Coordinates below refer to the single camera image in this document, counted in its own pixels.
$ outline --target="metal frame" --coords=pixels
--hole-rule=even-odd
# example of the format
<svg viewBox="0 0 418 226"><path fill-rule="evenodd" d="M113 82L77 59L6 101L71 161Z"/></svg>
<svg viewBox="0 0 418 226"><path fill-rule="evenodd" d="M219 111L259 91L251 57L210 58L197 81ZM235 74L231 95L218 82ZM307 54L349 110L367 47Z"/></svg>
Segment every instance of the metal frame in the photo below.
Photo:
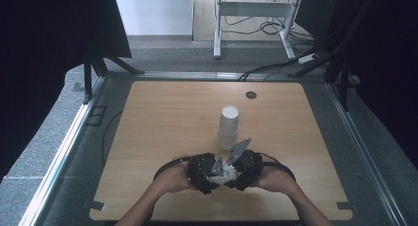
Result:
<svg viewBox="0 0 418 226"><path fill-rule="evenodd" d="M216 0L216 29L214 38L213 56L221 57L221 17L222 16L242 16L242 17L278 17L288 18L285 30L280 32L280 39L289 59L295 59L295 53L290 46L288 35L295 21L296 12L300 0L293 3L278 2L227 2Z"/></svg>
<svg viewBox="0 0 418 226"><path fill-rule="evenodd" d="M350 138L354 143L354 147L359 154L360 160L362 161L366 172L369 174L371 182L382 201L383 207L386 210L390 221L392 222L392 225L407 225L402 213L400 212L396 199L387 186L387 183L384 180L381 171L379 171L378 166L375 164L375 161L373 160L372 155L366 146L366 143L363 141L363 138L359 133L356 124L351 118L351 115L340 104L338 92L335 89L335 86L330 83L325 84L331 99L334 102L338 113L340 114L341 120L347 128Z"/></svg>
<svg viewBox="0 0 418 226"><path fill-rule="evenodd" d="M95 83L93 91L96 92L100 89L104 83L105 78L99 77ZM86 121L90 109L92 108L96 97L91 99L87 104L80 106L79 111L76 114L67 134L65 135L55 157L52 160L42 182L36 190L34 197L31 200L24 216L22 217L19 225L35 225L38 217L42 213L46 202L53 190L53 187L57 183L58 177L64 168L65 163L68 160L71 150L74 147L74 143L80 134L83 123Z"/></svg>
<svg viewBox="0 0 418 226"><path fill-rule="evenodd" d="M241 73L222 73L222 72L146 72L143 75L136 75L140 80L199 80L199 81L237 81L240 78ZM251 74L247 78L247 81L263 81L265 76L268 74ZM115 77L132 77L131 74L121 73L120 75L115 75ZM99 77L95 83L93 92L94 94L100 93L100 90L105 84L105 79L107 77ZM296 82L296 81L308 81L308 82L321 82L323 79L320 77L288 77L287 75L278 75L272 77L269 81L272 82ZM335 87L330 83L325 83L332 101L334 102L337 111L339 112L341 119L344 125L349 132L349 135L355 145L356 150L359 153L360 159L363 162L365 169L368 175L371 178L371 181L381 198L383 207L386 210L387 215L389 216L393 225L407 225L405 219L400 212L399 206L388 188L385 180L378 167L376 166L371 154L369 153L366 144L364 143L360 133L357 130L357 127L352 120L350 114L344 110L344 108L338 102L338 92ZM68 160L69 154L75 145L75 141L81 132L83 123L86 121L87 116L96 102L98 95L93 96L93 98L85 105L82 105L71 124L70 129L68 130L64 140L61 143L51 165L49 166L48 171L46 172L42 182L40 183L35 196L33 197L29 207L26 210L25 215L23 216L19 225L35 225L37 219L39 218L41 212L46 206L46 202L53 190L53 187L57 183L58 177L63 170L63 167Z"/></svg>

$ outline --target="wooden table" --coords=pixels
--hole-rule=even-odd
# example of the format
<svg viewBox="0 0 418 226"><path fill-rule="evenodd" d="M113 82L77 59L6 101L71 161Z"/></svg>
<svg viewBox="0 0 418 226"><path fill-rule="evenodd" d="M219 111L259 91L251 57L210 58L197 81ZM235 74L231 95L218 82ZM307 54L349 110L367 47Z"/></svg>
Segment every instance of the wooden table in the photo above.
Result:
<svg viewBox="0 0 418 226"><path fill-rule="evenodd" d="M253 91L251 100L245 94ZM277 157L295 174L313 203L330 219L348 220L348 202L300 84L249 82L152 82L132 85L91 209L95 220L117 220L140 197L156 171L172 157L211 152L223 106L240 109L238 141ZM211 194L186 190L164 195L153 220L294 220L288 197L260 188L219 187Z"/></svg>

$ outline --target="wall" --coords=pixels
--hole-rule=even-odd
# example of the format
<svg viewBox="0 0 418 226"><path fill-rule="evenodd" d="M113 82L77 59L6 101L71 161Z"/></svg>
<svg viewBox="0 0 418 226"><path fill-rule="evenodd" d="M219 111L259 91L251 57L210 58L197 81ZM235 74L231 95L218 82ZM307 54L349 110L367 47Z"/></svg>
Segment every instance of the wall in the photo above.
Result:
<svg viewBox="0 0 418 226"><path fill-rule="evenodd" d="M116 0L128 36L191 35L190 0Z"/></svg>

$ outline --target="wrist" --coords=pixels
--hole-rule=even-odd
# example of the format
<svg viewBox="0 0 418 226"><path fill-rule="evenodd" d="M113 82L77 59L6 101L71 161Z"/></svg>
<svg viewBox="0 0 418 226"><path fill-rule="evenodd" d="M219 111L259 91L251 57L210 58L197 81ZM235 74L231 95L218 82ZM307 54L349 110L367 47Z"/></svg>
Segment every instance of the wrist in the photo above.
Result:
<svg viewBox="0 0 418 226"><path fill-rule="evenodd" d="M155 199L159 199L161 196L163 196L165 193L167 193L167 191L163 188L162 185L159 185L156 182L152 182L148 188L147 188L147 193L155 198Z"/></svg>

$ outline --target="white paper cup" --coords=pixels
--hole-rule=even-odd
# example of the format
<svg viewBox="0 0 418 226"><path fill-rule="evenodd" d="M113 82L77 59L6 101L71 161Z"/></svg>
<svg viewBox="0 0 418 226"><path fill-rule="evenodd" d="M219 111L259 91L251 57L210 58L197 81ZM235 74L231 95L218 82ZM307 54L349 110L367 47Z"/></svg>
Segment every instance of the white paper cup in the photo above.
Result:
<svg viewBox="0 0 418 226"><path fill-rule="evenodd" d="M229 150L237 142L237 137L240 132L240 127L233 134L226 134L220 128L218 128L218 146L223 150Z"/></svg>
<svg viewBox="0 0 418 226"><path fill-rule="evenodd" d="M235 134L240 128L240 111L235 106L224 106L219 120L219 129L227 135Z"/></svg>

